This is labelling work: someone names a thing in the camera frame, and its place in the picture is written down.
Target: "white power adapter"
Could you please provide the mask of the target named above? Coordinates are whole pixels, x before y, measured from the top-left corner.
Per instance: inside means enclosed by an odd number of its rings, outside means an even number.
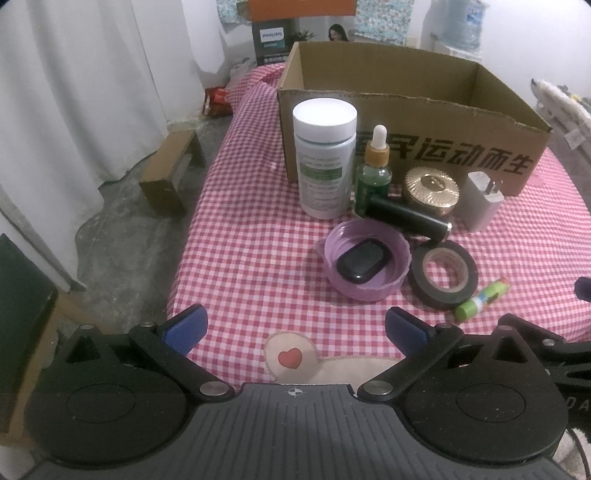
[[[483,171],[468,174],[455,208],[469,232],[480,232],[488,226],[505,200],[499,189],[502,182],[494,182]]]

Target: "black cylindrical case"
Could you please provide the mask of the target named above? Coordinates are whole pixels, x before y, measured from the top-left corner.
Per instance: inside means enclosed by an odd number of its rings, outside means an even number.
[[[445,241],[452,231],[450,222],[377,195],[369,199],[365,216],[408,233],[426,236],[436,242]]]

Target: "heart embroidery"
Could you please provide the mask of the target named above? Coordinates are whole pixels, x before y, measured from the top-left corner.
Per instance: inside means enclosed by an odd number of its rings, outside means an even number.
[[[301,364],[302,354],[299,348],[292,348],[288,352],[281,352],[277,355],[280,365],[295,370]]]

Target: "red checkered bedsheet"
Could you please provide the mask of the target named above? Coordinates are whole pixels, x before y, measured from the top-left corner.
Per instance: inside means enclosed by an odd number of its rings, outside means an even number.
[[[313,247],[346,217],[308,217],[297,185],[287,183],[275,91],[281,71],[256,69],[230,94],[236,113],[207,176],[168,305],[169,316],[193,303],[207,308],[207,336],[189,357],[234,386],[272,380],[262,347],[278,330],[307,335],[321,356],[400,356],[384,333],[389,307],[432,325],[446,318],[422,306],[407,282],[386,300],[360,304],[324,278]],[[549,150],[535,172],[544,185],[508,198],[486,231],[459,228],[450,237],[474,257],[479,288],[501,276],[512,285],[462,328],[489,333],[511,312],[567,339],[587,339],[591,304],[575,297],[573,284],[591,275],[591,216]]]

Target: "metal screw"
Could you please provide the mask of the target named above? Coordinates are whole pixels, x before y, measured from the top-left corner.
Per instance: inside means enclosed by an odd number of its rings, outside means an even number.
[[[388,395],[392,391],[392,385],[382,380],[370,380],[363,384],[363,389],[370,395]]]
[[[219,397],[228,390],[230,390],[230,386],[223,382],[205,382],[199,387],[199,391],[208,397]]]

